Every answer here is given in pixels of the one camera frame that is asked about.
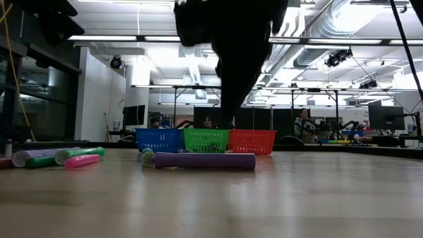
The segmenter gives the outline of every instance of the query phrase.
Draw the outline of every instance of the pink foam tube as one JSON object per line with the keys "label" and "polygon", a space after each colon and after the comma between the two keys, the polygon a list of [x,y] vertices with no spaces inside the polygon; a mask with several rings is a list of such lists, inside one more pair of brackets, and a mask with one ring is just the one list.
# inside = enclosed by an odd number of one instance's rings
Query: pink foam tube
{"label": "pink foam tube", "polygon": [[65,162],[66,169],[73,169],[100,161],[100,155],[78,155]]}

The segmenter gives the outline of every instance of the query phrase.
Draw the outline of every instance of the spotlight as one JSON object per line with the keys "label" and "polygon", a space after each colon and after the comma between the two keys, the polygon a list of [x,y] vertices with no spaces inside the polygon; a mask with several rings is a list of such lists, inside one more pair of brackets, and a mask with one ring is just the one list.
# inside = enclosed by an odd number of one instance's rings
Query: spotlight
{"label": "spotlight", "polygon": [[352,57],[352,50],[351,48],[348,50],[338,50],[336,53],[332,53],[329,55],[328,60],[326,60],[325,65],[328,67],[336,67],[340,63],[346,61],[347,58]]}
{"label": "spotlight", "polygon": [[374,89],[377,87],[376,80],[372,79],[371,81],[367,83],[362,83],[359,87],[359,89]]}
{"label": "spotlight", "polygon": [[121,69],[125,66],[125,63],[120,59],[121,56],[113,56],[110,66],[112,69]]}

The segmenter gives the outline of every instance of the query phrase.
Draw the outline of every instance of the man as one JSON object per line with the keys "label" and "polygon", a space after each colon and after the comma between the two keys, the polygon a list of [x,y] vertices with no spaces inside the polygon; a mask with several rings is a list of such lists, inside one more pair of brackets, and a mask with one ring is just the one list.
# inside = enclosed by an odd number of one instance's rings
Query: man
{"label": "man", "polygon": [[304,143],[310,143],[314,140],[314,136],[310,132],[308,132],[308,130],[314,130],[315,126],[312,123],[307,121],[308,115],[309,115],[309,112],[307,111],[307,109],[305,108],[300,109],[299,116],[295,119],[294,126],[293,126],[295,137],[297,137]]}
{"label": "man", "polygon": [[158,118],[150,119],[150,128],[151,129],[161,129],[160,120]]}

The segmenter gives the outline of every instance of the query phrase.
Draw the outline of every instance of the white bottle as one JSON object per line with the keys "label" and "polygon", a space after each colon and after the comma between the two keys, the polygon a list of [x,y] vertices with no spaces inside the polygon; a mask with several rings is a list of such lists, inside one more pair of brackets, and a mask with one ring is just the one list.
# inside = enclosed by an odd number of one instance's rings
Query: white bottle
{"label": "white bottle", "polygon": [[119,128],[120,128],[120,121],[119,120],[114,120],[113,121],[113,130],[115,132],[119,132]]}

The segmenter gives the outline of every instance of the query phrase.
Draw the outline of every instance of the black partition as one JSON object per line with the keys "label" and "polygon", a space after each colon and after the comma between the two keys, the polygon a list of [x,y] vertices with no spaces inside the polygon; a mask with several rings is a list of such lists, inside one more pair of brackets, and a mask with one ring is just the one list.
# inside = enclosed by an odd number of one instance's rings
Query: black partition
{"label": "black partition", "polygon": [[252,130],[254,125],[253,108],[241,108],[235,115],[236,129]]}
{"label": "black partition", "polygon": [[272,110],[270,109],[254,109],[254,129],[270,130]]}
{"label": "black partition", "polygon": [[278,131],[275,137],[276,145],[279,144],[280,138],[292,135],[293,123],[299,116],[300,110],[300,108],[296,108],[291,112],[291,109],[273,109],[273,130]]}
{"label": "black partition", "polygon": [[[278,131],[275,142],[280,138],[291,135],[293,131],[294,120],[298,117],[300,108],[291,109],[273,109],[273,130]],[[194,107],[194,123],[199,126],[203,123],[206,116],[211,116],[214,123],[221,122],[221,109],[218,107]],[[270,130],[272,128],[272,109],[263,108],[240,108],[235,115],[236,129],[244,130]]]}
{"label": "black partition", "polygon": [[221,122],[221,109],[218,107],[194,107],[194,123],[199,126],[203,124],[206,116],[211,116],[213,123]]}

